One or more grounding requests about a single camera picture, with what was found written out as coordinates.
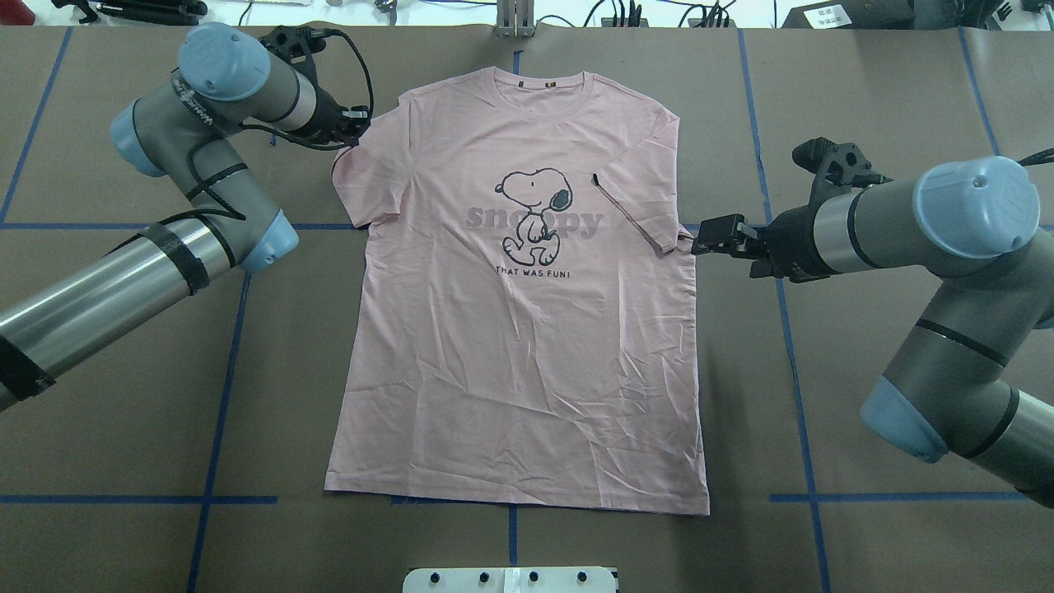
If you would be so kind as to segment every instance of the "t-shirt hem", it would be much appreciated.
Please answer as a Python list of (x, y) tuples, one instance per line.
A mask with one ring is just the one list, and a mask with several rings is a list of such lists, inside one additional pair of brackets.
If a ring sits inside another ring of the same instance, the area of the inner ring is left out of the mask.
[(324, 490), (328, 492), (360, 492), (370, 494), (387, 494), (390, 496), (408, 496), (413, 498), (430, 498), (457, 502), (489, 502), (504, 505), (538, 505), (542, 507), (566, 507), (574, 509), (592, 509), (601, 511), (632, 511), (641, 513), (663, 513), (668, 515), (703, 515), (710, 514), (709, 496), (707, 493), (694, 498), (661, 497), (661, 496), (610, 496), (607, 500), (598, 500), (596, 496), (574, 496), (566, 492), (545, 495), (546, 500), (515, 492), (470, 492), (467, 489), (443, 489), (428, 487), (427, 492), (414, 491), (405, 485), (394, 485), (360, 480), (349, 476), (329, 473), (326, 475)]

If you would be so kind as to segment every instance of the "pink t-shirt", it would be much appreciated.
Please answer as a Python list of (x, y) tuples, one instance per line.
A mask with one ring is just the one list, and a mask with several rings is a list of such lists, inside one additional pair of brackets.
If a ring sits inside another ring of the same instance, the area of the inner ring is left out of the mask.
[(326, 490), (708, 513), (678, 123), (488, 67), (337, 156), (370, 234)]

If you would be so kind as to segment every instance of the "black tape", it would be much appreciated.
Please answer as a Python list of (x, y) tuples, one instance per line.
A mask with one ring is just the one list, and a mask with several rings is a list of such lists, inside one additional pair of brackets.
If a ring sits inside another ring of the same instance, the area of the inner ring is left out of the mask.
[(55, 378), (0, 336), (0, 383), (21, 401), (43, 393), (55, 384)]
[(139, 231), (139, 235), (152, 240), (176, 264), (176, 269), (187, 280), (191, 296), (209, 285), (209, 271), (206, 270), (204, 263), (191, 252), (176, 233), (155, 222)]
[(863, 249), (860, 249), (860, 241), (857, 239), (856, 236), (856, 206), (858, 203), (860, 203), (860, 196), (862, 196), (865, 193), (867, 193), (866, 189), (856, 194), (856, 196), (853, 198), (853, 202), (850, 203), (850, 211), (848, 214), (845, 216), (846, 230), (848, 230), (850, 243), (853, 244), (853, 251), (856, 252), (857, 257), (859, 257), (860, 260), (863, 261), (864, 263), (867, 263), (873, 268), (880, 269), (882, 265), (879, 265), (875, 261), (872, 261), (871, 257), (864, 254)]
[(1017, 404), (1020, 403), (1020, 392), (1018, 392), (1016, 388), (1011, 388), (1010, 401), (1007, 402), (1007, 410), (1002, 413), (1002, 418), (999, 419), (999, 424), (989, 434), (988, 438), (985, 438), (981, 444), (975, 447), (970, 453), (964, 454), (962, 458), (971, 459), (991, 449), (992, 446), (994, 446), (995, 442), (1002, 437), (1002, 434), (1007, 432), (1007, 428), (1010, 427), (1010, 421), (1013, 420), (1014, 416), (1017, 414)]

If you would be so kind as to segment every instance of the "metal bracket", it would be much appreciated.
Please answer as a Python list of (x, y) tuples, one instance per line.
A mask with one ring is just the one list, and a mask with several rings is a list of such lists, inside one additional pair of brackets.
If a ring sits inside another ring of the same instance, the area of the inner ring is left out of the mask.
[(497, 0), (499, 37), (534, 37), (534, 0)]
[(603, 567), (416, 569), (403, 593), (618, 593), (619, 571)]

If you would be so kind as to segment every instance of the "printed cartoon dog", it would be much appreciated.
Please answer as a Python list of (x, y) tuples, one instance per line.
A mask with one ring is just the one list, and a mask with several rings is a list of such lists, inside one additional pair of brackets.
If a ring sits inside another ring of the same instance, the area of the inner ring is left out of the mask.
[(502, 241), (505, 254), (522, 265), (548, 265), (560, 254), (560, 235), (549, 229), (545, 212), (563, 212), (571, 205), (571, 185), (563, 173), (552, 167), (533, 173), (514, 171), (494, 191), (527, 209), (516, 224), (516, 236)]

